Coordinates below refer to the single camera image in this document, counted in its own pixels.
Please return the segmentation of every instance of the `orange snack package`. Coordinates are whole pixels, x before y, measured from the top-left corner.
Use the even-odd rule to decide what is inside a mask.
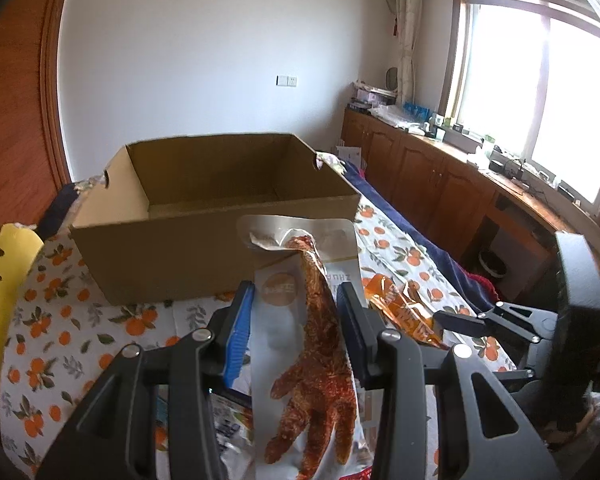
[[[435,332],[429,320],[411,305],[417,304],[405,298],[387,276],[376,274],[365,287],[367,301],[382,312],[402,332],[410,335],[416,341],[430,344],[437,348],[448,349]]]

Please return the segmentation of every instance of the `window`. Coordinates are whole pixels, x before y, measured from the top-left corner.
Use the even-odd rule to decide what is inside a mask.
[[[584,0],[461,1],[453,76],[439,111],[559,177],[595,216],[600,20]]]

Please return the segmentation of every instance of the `spicy chicken feet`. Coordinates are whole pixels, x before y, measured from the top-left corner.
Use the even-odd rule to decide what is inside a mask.
[[[301,250],[306,285],[307,322],[304,349],[295,364],[271,388],[271,397],[291,393],[277,435],[267,444],[265,461],[280,460],[309,427],[297,480],[311,479],[331,439],[335,426],[336,458],[346,464],[356,422],[356,394],[349,362],[340,338],[338,314],[322,263],[309,236],[292,238],[286,245]]]

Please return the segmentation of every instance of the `wooden cabinet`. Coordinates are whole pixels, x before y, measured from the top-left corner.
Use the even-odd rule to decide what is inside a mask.
[[[495,189],[471,166],[427,139],[347,110],[346,146],[360,146],[366,179],[418,231],[460,260]]]
[[[494,193],[494,188],[477,170],[445,157],[436,184],[438,200],[427,227],[427,237],[455,260],[460,260],[480,227]]]
[[[391,202],[398,172],[398,145],[407,135],[388,124],[374,120],[369,126],[371,142],[366,157],[365,176],[386,200]]]
[[[345,146],[357,146],[362,149],[362,159],[367,160],[371,147],[372,133],[370,120],[372,117],[354,112],[348,108],[344,111],[342,123],[342,141]]]
[[[405,135],[397,154],[397,178],[392,205],[413,226],[425,233],[438,203],[436,187],[440,182],[443,153]]]

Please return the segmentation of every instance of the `cardboard box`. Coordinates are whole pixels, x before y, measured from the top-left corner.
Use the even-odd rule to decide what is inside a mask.
[[[356,189],[291,134],[225,134],[124,146],[80,206],[72,235],[111,304],[235,290],[253,277],[246,214],[353,220]]]

